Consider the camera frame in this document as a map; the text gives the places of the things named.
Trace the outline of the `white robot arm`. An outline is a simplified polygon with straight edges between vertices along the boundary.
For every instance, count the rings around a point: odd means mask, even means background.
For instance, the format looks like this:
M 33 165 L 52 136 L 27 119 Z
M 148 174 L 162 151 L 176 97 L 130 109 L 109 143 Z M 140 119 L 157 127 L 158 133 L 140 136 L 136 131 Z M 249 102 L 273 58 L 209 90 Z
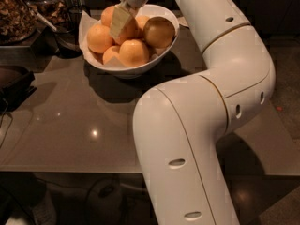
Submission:
M 144 93 L 133 136 L 159 225 L 239 225 L 217 141 L 255 117 L 271 97 L 275 68 L 232 0 L 175 0 L 206 69 Z

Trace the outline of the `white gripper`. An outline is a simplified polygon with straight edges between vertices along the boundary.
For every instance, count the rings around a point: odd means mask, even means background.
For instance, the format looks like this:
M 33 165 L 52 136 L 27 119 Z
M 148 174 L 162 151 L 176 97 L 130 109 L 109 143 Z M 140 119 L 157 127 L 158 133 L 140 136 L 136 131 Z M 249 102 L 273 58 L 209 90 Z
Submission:
M 110 34 L 113 38 L 118 38 L 124 28 L 133 20 L 133 9 L 143 7 L 148 0 L 120 0 L 121 4 L 114 7 Z

